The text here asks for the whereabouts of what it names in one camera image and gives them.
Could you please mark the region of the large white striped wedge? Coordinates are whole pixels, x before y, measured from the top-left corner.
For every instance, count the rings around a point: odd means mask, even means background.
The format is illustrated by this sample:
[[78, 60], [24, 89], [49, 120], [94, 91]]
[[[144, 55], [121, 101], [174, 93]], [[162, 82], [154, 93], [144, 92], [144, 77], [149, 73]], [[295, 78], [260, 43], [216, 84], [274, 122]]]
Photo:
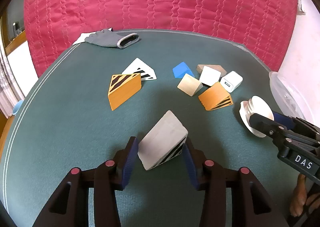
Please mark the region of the large white striped wedge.
[[187, 129], [172, 111], [167, 111], [138, 146], [138, 156], [145, 170], [151, 170], [181, 154]]

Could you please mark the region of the red quilted bedspread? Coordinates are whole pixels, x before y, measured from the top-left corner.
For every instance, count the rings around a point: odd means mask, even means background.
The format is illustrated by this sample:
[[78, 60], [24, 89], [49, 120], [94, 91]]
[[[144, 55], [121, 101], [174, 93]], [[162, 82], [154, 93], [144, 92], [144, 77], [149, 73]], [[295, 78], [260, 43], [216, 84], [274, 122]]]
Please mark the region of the red quilted bedspread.
[[82, 33], [111, 27], [202, 33], [244, 44], [278, 70], [298, 0], [24, 0], [35, 71], [42, 75]]

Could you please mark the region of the green table mat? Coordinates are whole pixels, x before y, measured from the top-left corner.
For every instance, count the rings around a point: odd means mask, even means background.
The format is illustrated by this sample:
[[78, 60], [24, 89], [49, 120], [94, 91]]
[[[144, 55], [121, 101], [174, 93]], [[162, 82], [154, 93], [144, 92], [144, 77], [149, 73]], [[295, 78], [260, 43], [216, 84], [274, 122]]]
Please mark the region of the green table mat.
[[[140, 41], [120, 50], [81, 43], [65, 50], [24, 100], [11, 125], [1, 159], [1, 201], [17, 226], [32, 226], [50, 195], [73, 167], [88, 170], [114, 156], [131, 136], [144, 138], [172, 111], [208, 159], [237, 170], [248, 167], [281, 213], [289, 214], [297, 172], [277, 158], [269, 138], [244, 126], [240, 102], [259, 96], [278, 111], [269, 70], [244, 46], [195, 33], [141, 30]], [[112, 75], [139, 58], [156, 80], [117, 109], [107, 97]], [[197, 96], [177, 88], [172, 69], [185, 62], [218, 64], [243, 78], [233, 105], [206, 111]]]

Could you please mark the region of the white usb charger cube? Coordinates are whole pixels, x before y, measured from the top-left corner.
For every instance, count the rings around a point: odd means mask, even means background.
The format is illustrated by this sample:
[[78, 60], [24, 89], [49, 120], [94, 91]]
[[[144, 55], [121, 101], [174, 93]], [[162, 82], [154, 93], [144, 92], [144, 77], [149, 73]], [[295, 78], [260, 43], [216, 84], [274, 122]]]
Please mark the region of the white usb charger cube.
[[243, 78], [237, 72], [231, 71], [221, 78], [221, 85], [229, 93], [233, 92], [242, 83]]

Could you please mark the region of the white wooden triangle block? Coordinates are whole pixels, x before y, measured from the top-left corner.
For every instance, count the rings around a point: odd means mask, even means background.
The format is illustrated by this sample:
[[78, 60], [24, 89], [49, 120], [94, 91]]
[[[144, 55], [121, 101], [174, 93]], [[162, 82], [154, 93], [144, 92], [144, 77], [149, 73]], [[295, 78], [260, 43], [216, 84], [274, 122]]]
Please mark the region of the white wooden triangle block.
[[216, 82], [219, 81], [220, 76], [221, 76], [220, 71], [210, 68], [208, 66], [204, 66], [201, 72], [199, 81], [202, 84], [205, 84], [211, 87], [212, 85], [214, 85]]

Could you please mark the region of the large orange striped wedge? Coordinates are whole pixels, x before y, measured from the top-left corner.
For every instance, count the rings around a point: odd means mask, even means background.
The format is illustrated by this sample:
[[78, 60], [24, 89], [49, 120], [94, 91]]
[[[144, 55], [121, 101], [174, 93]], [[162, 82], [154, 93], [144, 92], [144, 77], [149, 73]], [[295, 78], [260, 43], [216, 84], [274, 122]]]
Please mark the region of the large orange striped wedge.
[[135, 93], [141, 90], [141, 75], [115, 74], [112, 75], [107, 97], [111, 110], [117, 109]]

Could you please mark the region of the white paper sheet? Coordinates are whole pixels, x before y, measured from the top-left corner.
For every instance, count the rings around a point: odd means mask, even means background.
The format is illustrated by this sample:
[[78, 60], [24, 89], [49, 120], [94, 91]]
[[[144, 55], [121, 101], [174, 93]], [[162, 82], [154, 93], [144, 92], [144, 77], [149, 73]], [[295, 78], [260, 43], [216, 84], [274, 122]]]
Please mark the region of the white paper sheet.
[[73, 43], [90, 43], [102, 47], [116, 47], [117, 39], [113, 34], [113, 28], [103, 29], [95, 32], [82, 33], [80, 37]]

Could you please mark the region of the plain wooden rectangular block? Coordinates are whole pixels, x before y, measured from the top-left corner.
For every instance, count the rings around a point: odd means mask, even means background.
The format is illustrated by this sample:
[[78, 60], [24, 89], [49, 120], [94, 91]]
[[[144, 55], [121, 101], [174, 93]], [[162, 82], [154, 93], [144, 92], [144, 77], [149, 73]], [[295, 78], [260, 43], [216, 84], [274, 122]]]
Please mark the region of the plain wooden rectangular block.
[[214, 64], [198, 64], [197, 67], [196, 67], [196, 70], [199, 74], [202, 73], [203, 71], [203, 68], [207, 66], [207, 67], [210, 67], [214, 70], [217, 70], [219, 72], [221, 72], [221, 76], [225, 76], [227, 74], [227, 71], [224, 70], [224, 68], [220, 65], [214, 65]]

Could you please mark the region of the small orange striped wedge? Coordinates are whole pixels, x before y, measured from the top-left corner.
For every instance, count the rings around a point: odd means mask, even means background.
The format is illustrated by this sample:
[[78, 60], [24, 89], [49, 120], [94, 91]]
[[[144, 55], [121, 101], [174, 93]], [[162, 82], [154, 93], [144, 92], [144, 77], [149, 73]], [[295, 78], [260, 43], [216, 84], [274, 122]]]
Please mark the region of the small orange striped wedge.
[[216, 82], [206, 91], [199, 95], [199, 100], [206, 111], [233, 105], [230, 93], [225, 90], [220, 82]]

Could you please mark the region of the grey work glove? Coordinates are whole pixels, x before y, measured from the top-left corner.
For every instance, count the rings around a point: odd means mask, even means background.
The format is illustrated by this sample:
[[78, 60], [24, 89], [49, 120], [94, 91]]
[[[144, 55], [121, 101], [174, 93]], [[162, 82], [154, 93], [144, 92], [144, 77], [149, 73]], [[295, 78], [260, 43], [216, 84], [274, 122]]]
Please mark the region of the grey work glove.
[[109, 29], [104, 29], [90, 34], [85, 42], [104, 48], [125, 49], [139, 41], [139, 35], [131, 33], [126, 36], [119, 35]]

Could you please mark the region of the clear plastic bowl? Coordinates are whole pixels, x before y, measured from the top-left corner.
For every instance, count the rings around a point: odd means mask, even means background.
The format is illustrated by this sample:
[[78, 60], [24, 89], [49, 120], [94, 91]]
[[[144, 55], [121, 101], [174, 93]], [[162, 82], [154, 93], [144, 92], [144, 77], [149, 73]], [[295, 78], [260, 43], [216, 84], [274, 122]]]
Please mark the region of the clear plastic bowl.
[[281, 112], [287, 116], [307, 119], [309, 107], [300, 91], [278, 72], [269, 72], [269, 79], [270, 90]]

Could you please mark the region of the pale wooden triangle block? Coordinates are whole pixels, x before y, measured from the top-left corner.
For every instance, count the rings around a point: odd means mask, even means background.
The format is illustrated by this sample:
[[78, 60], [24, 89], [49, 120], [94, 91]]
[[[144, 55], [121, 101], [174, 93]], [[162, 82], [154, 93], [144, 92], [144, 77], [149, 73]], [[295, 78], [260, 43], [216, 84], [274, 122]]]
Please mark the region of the pale wooden triangle block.
[[189, 96], [194, 96], [200, 89], [203, 88], [203, 84], [195, 77], [185, 74], [177, 88]]

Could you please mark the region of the white striped wedge block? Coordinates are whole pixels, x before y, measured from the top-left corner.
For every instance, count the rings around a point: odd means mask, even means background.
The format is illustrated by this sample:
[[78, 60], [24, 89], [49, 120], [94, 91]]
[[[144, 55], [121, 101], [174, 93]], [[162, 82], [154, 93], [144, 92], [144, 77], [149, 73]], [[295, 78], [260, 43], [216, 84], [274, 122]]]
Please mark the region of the white striped wedge block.
[[140, 74], [141, 81], [156, 80], [157, 76], [153, 68], [148, 66], [139, 58], [133, 60], [129, 66], [122, 72], [122, 74]]

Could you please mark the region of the blue wedge block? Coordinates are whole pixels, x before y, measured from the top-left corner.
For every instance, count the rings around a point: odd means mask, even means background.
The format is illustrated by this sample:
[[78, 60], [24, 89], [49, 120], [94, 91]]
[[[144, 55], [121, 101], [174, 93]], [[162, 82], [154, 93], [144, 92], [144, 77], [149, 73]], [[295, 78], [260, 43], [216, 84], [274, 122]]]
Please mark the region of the blue wedge block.
[[172, 69], [175, 78], [183, 78], [185, 74], [195, 77], [189, 66], [185, 62], [181, 62]]

